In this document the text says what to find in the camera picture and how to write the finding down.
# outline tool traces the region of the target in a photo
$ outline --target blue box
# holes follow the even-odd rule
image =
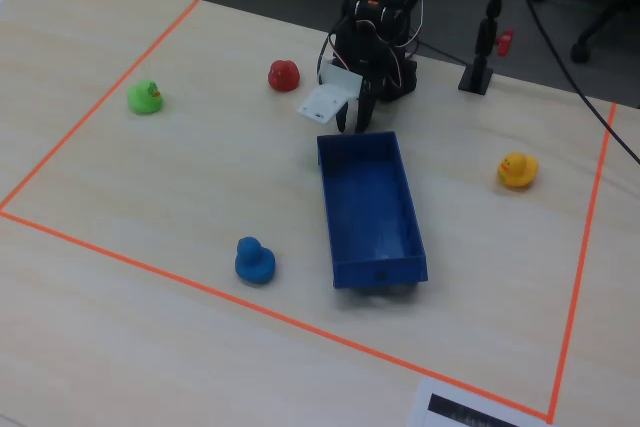
[[[333,286],[427,280],[427,259],[393,132],[318,137]]]

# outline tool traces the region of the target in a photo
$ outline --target orange tape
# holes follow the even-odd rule
[[[287,324],[293,325],[295,327],[298,327],[300,329],[306,330],[308,332],[311,332],[313,334],[319,335],[321,337],[324,337],[326,339],[332,340],[334,342],[337,342],[339,344],[342,344],[344,346],[350,347],[352,349],[358,350],[360,352],[364,352],[366,354],[369,354],[373,357],[377,357],[378,359],[390,362],[392,364],[396,364],[400,367],[404,367],[406,369],[412,370],[414,372],[417,372],[419,374],[422,375],[426,375],[428,377],[432,377],[434,379],[446,382],[448,384],[454,385],[458,388],[467,390],[469,392],[472,392],[474,394],[480,395],[482,397],[485,397],[489,400],[493,400],[495,402],[501,403],[503,405],[506,405],[507,407],[511,407],[513,409],[519,410],[525,414],[531,415],[533,417],[542,419],[544,421],[546,421],[549,424],[552,424],[554,422],[555,419],[555,414],[556,414],[556,408],[558,405],[558,397],[560,394],[560,387],[562,384],[562,378],[564,375],[564,370],[565,370],[565,366],[566,366],[566,360],[567,360],[567,355],[569,352],[569,344],[571,341],[571,334],[573,331],[573,324],[574,324],[574,320],[575,320],[575,314],[576,314],[576,309],[577,309],[577,305],[578,305],[578,297],[580,295],[580,287],[582,284],[582,277],[583,277],[583,273],[584,273],[584,264],[586,261],[586,257],[587,257],[587,251],[588,251],[588,247],[589,247],[589,237],[591,235],[591,226],[593,223],[593,215],[595,212],[595,208],[596,208],[596,202],[597,202],[597,197],[598,197],[598,190],[600,187],[600,180],[602,178],[602,170],[604,168],[604,162],[605,162],[605,158],[606,158],[606,154],[607,154],[607,146],[609,143],[609,137],[610,134],[607,131],[604,135],[604,138],[602,140],[602,147],[600,150],[600,158],[598,160],[598,167],[596,169],[596,176],[594,178],[593,181],[593,188],[591,191],[591,199],[589,201],[589,209],[587,211],[587,218],[585,221],[585,227],[584,227],[584,233],[583,233],[583,237],[582,237],[582,245],[580,247],[580,255],[578,258],[578,267],[576,270],[576,277],[575,277],[575,281],[573,284],[573,292],[571,295],[571,302],[569,305],[569,314],[567,317],[567,323],[566,323],[566,327],[565,327],[565,333],[564,333],[564,338],[562,341],[562,349],[560,352],[560,358],[558,359],[558,367],[556,370],[556,375],[555,375],[555,380],[554,380],[554,384],[553,384],[553,391],[552,391],[552,395],[551,395],[551,401],[549,404],[549,411],[547,412],[547,414],[544,414],[542,412],[539,412],[537,410],[534,410],[530,407],[527,407],[525,405],[519,404],[517,402],[514,402],[512,400],[509,400],[505,397],[501,397],[499,395],[493,394],[491,392],[488,392],[486,390],[480,389],[478,387],[474,387],[473,385],[467,384],[465,382],[453,379],[451,377],[447,377],[446,375],[443,374],[439,374],[437,372],[431,371],[429,369],[425,369],[423,367],[420,367],[418,365],[412,364],[410,362],[407,362],[405,360],[399,359],[397,357],[393,357],[389,354],[385,354],[383,352],[377,351],[375,349],[372,349],[370,347],[367,347],[365,345],[359,344],[357,342],[353,342],[349,339],[345,339],[344,337],[340,337],[338,335],[332,334],[330,332],[324,331],[322,329],[318,329],[317,327],[314,327],[310,324],[304,323],[302,321],[296,320],[292,317],[288,317],[284,314],[280,314],[278,312],[275,312],[273,310],[267,309],[266,307],[262,307],[260,305],[254,304],[252,302],[249,302],[247,300],[241,299],[239,297],[236,297],[234,295],[228,294],[226,292],[223,292],[221,290],[217,290],[214,289],[213,287],[209,287],[207,285],[201,284],[199,282],[196,282],[194,280],[191,279],[187,279],[185,277],[179,276],[177,274],[162,270],[162,269],[158,269],[157,267],[153,267],[151,265],[145,264],[143,262],[139,262],[137,260],[131,259],[129,257],[126,257],[124,255],[121,254],[117,254],[115,252],[111,252],[107,249],[103,249],[102,247],[98,247],[96,245],[90,244],[88,242],[85,242],[83,240],[80,239],[76,239],[74,237],[71,237],[70,235],[64,234],[62,232],[58,232],[56,230],[50,229],[48,227],[45,227],[43,225],[40,224],[36,224],[35,222],[31,222],[29,220],[23,219],[21,217],[9,214],[4,212],[4,208],[7,206],[7,204],[9,204],[9,202],[11,202],[16,195],[18,195],[18,193],[20,193],[20,191],[29,183],[29,181],[42,169],[42,167],[62,148],[62,146],[67,143],[69,141],[69,139],[73,136],[73,134],[75,134],[78,129],[80,127],[82,127],[82,125],[102,106],[102,104],[111,96],[111,94],[113,94],[113,92],[127,79],[127,77],[129,77],[129,75],[131,75],[131,73],[149,56],[149,54],[151,54],[151,52],[153,52],[158,45],[160,45],[160,43],[162,43],[162,41],[171,33],[173,32],[173,30],[175,30],[175,28],[180,25],[180,23],[182,23],[182,21],[193,11],[193,9],[196,7],[196,5],[198,4],[199,0],[194,0],[189,7],[182,12],[182,14],[180,14],[180,16],[167,28],[167,30],[164,31],[164,33],[158,37],[155,42],[138,58],[138,60],[136,60],[136,62],[129,67],[129,69],[118,79],[118,81],[111,86],[111,88],[100,98],[100,100],[98,100],[98,102],[96,102],[96,104],[78,121],[78,123],[76,123],[73,128],[62,138],[62,140],[60,140],[60,142],[58,142],[58,144],[56,144],[56,146],[33,168],[33,170],[31,172],[29,172],[29,174],[16,186],[15,189],[13,189],[13,191],[11,191],[11,193],[4,199],[4,201],[2,201],[2,203],[0,203],[0,217],[4,217],[5,219],[8,220],[12,220],[14,222],[20,223],[22,225],[25,225],[27,227],[31,227],[34,228],[36,230],[39,230],[41,232],[47,233],[49,235],[53,235],[59,239],[65,240],[67,242],[71,242],[73,244],[79,245],[81,247],[84,247],[86,249],[92,250],[94,252],[97,252],[99,254],[105,255],[107,257],[110,257],[112,259],[115,260],[119,260],[121,262],[124,262],[126,264],[132,265],[134,267],[138,267],[142,270],[146,270],[147,272],[151,272],[154,273],[156,275],[160,275],[162,277],[165,277],[167,279],[173,280],[175,282],[179,282],[181,284],[187,285],[189,287],[193,287],[195,289],[201,290],[203,292],[206,292],[208,294],[211,295],[215,295],[217,297],[220,297],[222,299],[228,300],[230,302],[233,302],[237,305],[241,305],[243,307],[247,307],[251,310],[254,310],[256,312],[260,312],[261,314],[267,315],[269,317],[272,317],[274,319],[280,320],[282,322],[286,322]],[[616,113],[616,109],[617,106],[616,104],[612,104],[611,106],[611,110],[609,112],[609,118],[607,119],[607,122],[609,125],[613,125],[613,119],[615,117],[615,113]]]
[[[432,377],[437,380],[441,380],[451,385],[455,385],[456,387],[467,390],[469,392],[473,392],[474,394],[478,394],[482,397],[493,400],[495,402],[499,402],[508,407],[524,412],[525,414],[532,415],[542,420],[546,420],[547,418],[546,414],[542,412],[538,412],[537,410],[534,410],[525,405],[514,402],[513,400],[509,400],[499,395],[492,394],[491,392],[487,392],[486,390],[479,389],[477,387],[474,387],[473,385],[469,385],[467,383],[461,382],[451,377],[447,377],[446,375],[439,374],[437,372],[434,372],[429,369],[425,369],[423,367],[417,366],[415,364],[399,359],[397,357],[393,357],[392,355],[377,351],[375,349],[367,347],[366,345],[358,344],[357,342],[353,342],[352,340],[345,339],[344,337],[340,337],[338,335],[332,334],[322,329],[318,329],[317,327],[314,327],[300,320],[296,320],[292,317],[286,316],[279,312],[275,312],[271,309],[267,309],[266,307],[262,307],[258,304],[254,304],[252,302],[249,302],[248,300],[244,300],[244,299],[241,299],[240,297],[236,297],[235,295],[231,295],[221,290],[214,289],[213,287],[209,287],[207,285],[201,284],[199,282],[196,282],[195,280],[187,279],[186,277],[182,277],[180,275],[174,274],[172,272],[168,272],[166,270],[158,269],[157,267],[153,267],[143,262],[139,262],[129,257],[125,257],[124,255],[121,255],[121,254],[116,254],[115,252],[111,252],[107,249],[103,249],[102,247],[98,247],[96,245],[90,244],[89,242],[85,242],[84,240],[76,239],[75,237],[71,237],[70,235],[63,234],[62,232],[58,232],[56,230],[50,229],[48,227],[44,227],[43,225],[36,224],[35,222],[25,220],[21,217],[11,215],[6,212],[0,212],[0,217],[13,220],[14,222],[18,222],[22,225],[26,225],[27,227],[34,228],[41,232],[58,237],[59,239],[63,239],[63,240],[66,240],[67,242],[71,242],[73,244],[79,245],[80,247],[84,247],[85,249],[92,250],[94,252],[105,255],[107,257],[111,257],[112,259],[119,260],[121,262],[132,265],[134,267],[138,267],[139,269],[146,270],[147,272],[160,275],[167,279],[173,280],[175,282],[179,282],[189,287],[193,287],[194,289],[201,290],[208,294],[215,295],[216,297],[220,297],[221,299],[228,300],[229,302],[233,302],[234,304],[247,307],[256,312],[260,312],[261,314],[268,315],[269,317],[280,320],[282,322],[286,322],[287,324],[293,325],[294,327],[298,327],[300,329],[306,330],[307,332],[311,332],[312,334],[316,334],[316,335],[319,335],[320,337],[324,337],[325,339],[333,340],[334,342],[338,342],[339,344],[342,344],[344,346],[350,347],[360,352],[364,352],[365,354],[372,355],[373,357],[377,357],[378,359],[391,362],[392,364],[396,364],[400,367],[404,367],[405,369],[413,370],[414,372],[417,372],[419,374],[426,375],[428,377]]]
[[[189,5],[189,7],[187,7],[187,9],[182,12],[182,14],[180,14],[180,16],[167,28],[167,30],[164,31],[164,33],[158,37],[155,42],[153,44],[151,44],[151,47],[149,47],[139,58],[138,60],[136,60],[135,64],[133,64],[131,67],[129,67],[129,69],[122,74],[122,77],[120,77],[118,79],[118,81],[113,84],[111,86],[111,88],[107,91],[106,94],[104,94],[100,100],[98,100],[98,102],[96,102],[96,104],[91,107],[91,110],[89,110],[89,112],[87,112],[86,114],[84,114],[84,116],[78,121],[78,123],[76,125],[73,126],[73,128],[67,132],[67,135],[65,135],[62,140],[60,142],[58,142],[56,144],[56,146],[51,150],[51,152],[49,152],[44,159],[42,159],[40,162],[38,162],[38,165],[36,165],[33,170],[31,172],[29,172],[29,174],[22,179],[22,182],[20,182],[17,187],[15,189],[13,189],[11,191],[11,193],[7,196],[6,199],[4,199],[2,201],[2,203],[0,203],[0,211],[4,210],[4,208],[7,206],[7,204],[9,202],[11,202],[13,200],[13,198],[18,195],[18,193],[20,193],[20,191],[25,187],[25,185],[27,185],[29,183],[29,181],[31,179],[33,179],[33,177],[40,171],[40,169],[42,169],[42,167],[44,167],[44,165],[49,162],[49,160],[51,159],[51,157],[53,157],[56,152],[58,152],[62,146],[64,144],[66,144],[69,139],[73,136],[73,134],[75,134],[78,129],[80,127],[82,127],[82,125],[89,120],[89,118],[96,112],[96,110],[98,110],[100,108],[100,106],[105,102],[105,100],[107,100],[111,94],[113,94],[113,92],[120,87],[120,84],[122,84],[122,82],[124,82],[127,77],[129,77],[131,75],[131,73],[144,61],[144,59],[146,59],[149,54],[151,52],[153,52],[156,47],[158,47],[158,45],[160,45],[162,43],[162,41],[167,37],[167,35],[169,35],[171,32],[173,32],[175,30],[175,28],[180,25],[180,23],[191,13],[191,11],[195,8],[195,6],[198,4],[199,0],[194,0],[191,5]]]
[[[611,104],[609,118],[607,123],[613,126],[613,119],[616,115],[616,104]],[[567,325],[564,329],[564,338],[562,339],[562,349],[560,350],[560,358],[558,359],[558,368],[556,377],[553,382],[553,390],[551,392],[551,401],[549,403],[549,413],[547,414],[547,423],[553,424],[556,416],[556,408],[558,407],[558,397],[560,395],[560,386],[562,385],[562,377],[564,376],[564,368],[567,363],[567,355],[569,353],[569,344],[571,343],[571,334],[573,332],[573,322],[576,317],[576,309],[578,307],[578,297],[580,296],[580,287],[582,285],[582,276],[584,274],[584,264],[587,260],[587,251],[589,250],[589,237],[591,236],[591,225],[593,224],[593,214],[596,211],[596,202],[598,200],[598,190],[600,188],[600,179],[602,178],[602,169],[604,161],[607,157],[607,146],[609,145],[609,131],[605,131],[602,139],[602,147],[600,149],[600,158],[598,159],[598,168],[596,176],[593,179],[593,188],[591,189],[591,199],[589,200],[589,210],[587,210],[587,219],[584,223],[584,233],[582,234],[582,245],[580,246],[580,255],[578,257],[578,268],[576,269],[576,278],[573,283],[573,293],[571,294],[571,303],[569,304],[569,315],[567,316]]]

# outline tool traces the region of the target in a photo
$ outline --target wooden table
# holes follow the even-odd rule
[[[420,58],[372,130],[398,135],[429,282],[370,296],[332,287],[334,127],[295,113],[325,34],[192,0],[5,0],[0,33],[3,415],[401,426],[431,375],[561,426],[637,423],[640,171],[574,94],[466,94]],[[278,58],[298,90],[268,87]],[[143,78],[150,117],[126,106]],[[594,103],[640,150],[638,114]],[[496,182],[514,150],[540,161],[525,193]],[[264,288],[234,272],[247,235],[276,254]]]

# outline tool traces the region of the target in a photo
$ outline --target cable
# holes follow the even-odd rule
[[[418,35],[420,34],[420,31],[422,30],[422,21],[423,20],[424,20],[424,0],[420,0],[420,25],[418,25],[418,29],[416,30],[416,33],[413,35],[413,37],[411,37],[409,40],[407,40],[404,44],[396,45],[396,47],[406,47],[411,42],[413,42],[415,39],[417,39]]]
[[[347,19],[347,16],[345,15],[344,17],[342,17],[341,19],[339,19],[333,27],[331,27],[331,30],[329,30],[329,33],[327,34],[327,37],[324,39],[324,43],[322,44],[322,48],[320,49],[320,55],[318,56],[318,65],[316,66],[316,74],[318,75],[318,83],[320,85],[322,85],[322,79],[320,79],[320,66],[322,65],[322,56],[324,55],[324,51],[327,48],[327,44],[330,41],[330,37],[333,33],[335,33],[335,31],[338,29],[338,27],[340,27],[340,24],[342,24],[342,22],[344,22]],[[333,51],[335,52],[335,48],[333,47],[333,42],[331,42],[331,48],[333,49]],[[347,64],[344,63],[344,61],[342,59],[340,59],[342,61],[342,63],[344,64],[344,66],[346,67]]]
[[[449,54],[448,52],[445,52],[444,50],[440,50],[437,47],[434,47],[433,45],[425,42],[424,40],[418,39],[418,43],[420,45],[424,45],[429,50],[433,50],[434,52],[437,52],[438,54],[442,55],[443,57],[447,57],[450,60],[458,62],[459,64],[462,64],[462,65],[468,65],[469,64],[468,62],[465,62],[464,60],[462,60],[460,57],[456,57],[453,54]]]
[[[333,45],[333,41],[331,40],[331,35],[332,35],[332,34],[329,34],[329,35],[327,36],[327,38],[329,39],[329,45],[330,45],[330,46],[331,46],[331,48],[333,49],[333,53],[336,55],[336,57],[338,58],[338,60],[339,60],[340,62],[342,62],[342,65],[344,65],[344,68],[345,68],[346,70],[350,70],[350,69],[349,69],[349,66],[347,65],[347,63],[344,61],[344,59],[340,56],[340,54],[339,54],[339,53],[338,53],[338,51],[336,50],[336,46],[335,46],[335,45]]]
[[[396,53],[393,51],[393,47],[389,47],[389,52],[391,52],[391,55],[393,56],[394,60],[396,61],[396,67],[398,67],[398,82],[399,84],[396,84],[393,81],[393,77],[391,77],[389,75],[389,80],[391,81],[391,83],[393,84],[393,86],[397,89],[401,89],[402,88],[402,70],[400,69],[400,61],[398,60],[398,56],[396,55]]]
[[[378,34],[378,29],[376,28],[376,24],[374,24],[370,20],[356,20],[356,25],[362,25],[362,24],[367,24],[373,27],[373,33],[376,34],[376,37],[378,37],[378,40],[383,44],[391,43],[390,40],[384,40],[382,37],[380,37],[380,34]]]
[[[611,126],[607,123],[606,120],[604,120],[604,118],[600,115],[600,113],[596,110],[596,108],[593,105],[591,105],[591,102],[589,102],[589,99],[587,99],[587,97],[582,93],[582,90],[580,90],[580,87],[578,87],[578,84],[576,84],[576,81],[573,80],[573,77],[571,77],[571,74],[567,70],[567,67],[564,65],[564,62],[562,62],[562,59],[560,58],[560,54],[558,54],[558,51],[553,46],[553,43],[551,42],[551,38],[549,37],[549,34],[547,34],[547,31],[542,26],[542,22],[540,22],[540,18],[536,13],[536,9],[533,6],[533,2],[531,0],[525,0],[525,1],[527,2],[527,7],[529,7],[529,11],[531,12],[531,16],[533,17],[534,22],[538,26],[538,30],[540,31],[540,34],[542,35],[545,42],[547,43],[549,50],[551,50],[551,54],[556,59],[556,62],[558,63],[560,70],[562,70],[562,73],[567,78],[567,81],[569,81],[569,83],[571,84],[571,87],[573,87],[573,90],[576,92],[576,94],[580,96],[582,101],[587,105],[587,107],[589,107],[591,112],[593,112],[593,115],[595,115],[598,118],[600,123],[604,125],[604,128],[609,131],[611,136],[614,139],[616,139],[616,141],[620,144],[620,146],[627,151],[627,153],[633,158],[633,160],[635,160],[638,164],[640,164],[640,158],[636,155],[636,153],[629,148],[629,146],[620,138],[618,134],[616,134],[615,130],[611,128]]]

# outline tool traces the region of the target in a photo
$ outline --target black stand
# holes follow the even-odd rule
[[[498,23],[496,19],[502,10],[502,0],[490,0],[487,5],[487,18],[480,22],[478,39],[476,40],[476,57],[472,65],[462,74],[458,90],[484,95],[491,80],[493,69],[487,67],[487,57],[491,55],[493,44],[496,42]]]

